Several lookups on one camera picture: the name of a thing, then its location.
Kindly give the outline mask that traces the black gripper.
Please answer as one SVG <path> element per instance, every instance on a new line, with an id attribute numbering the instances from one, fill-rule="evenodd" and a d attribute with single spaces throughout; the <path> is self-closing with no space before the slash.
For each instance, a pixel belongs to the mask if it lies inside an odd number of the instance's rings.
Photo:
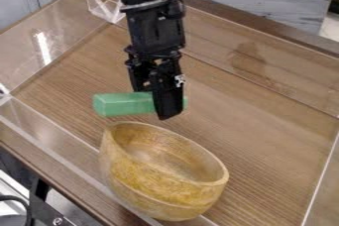
<path id="1" fill-rule="evenodd" d="M 185 46 L 185 6 L 181 0 L 156 0 L 125 6 L 121 12 L 130 39 L 123 49 L 130 86 L 136 92 L 152 91 L 157 117 L 166 120 L 182 112 L 185 81 L 176 67 L 156 61 L 177 58 Z"/>

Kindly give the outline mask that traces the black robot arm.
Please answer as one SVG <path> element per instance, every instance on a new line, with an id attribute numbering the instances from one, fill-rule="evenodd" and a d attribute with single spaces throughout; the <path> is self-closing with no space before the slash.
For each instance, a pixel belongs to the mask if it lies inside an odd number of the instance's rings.
<path id="1" fill-rule="evenodd" d="M 157 118 L 178 115 L 184 108 L 180 67 L 185 47 L 182 0 L 119 0 L 130 43 L 125 66 L 132 88 L 149 92 Z"/>

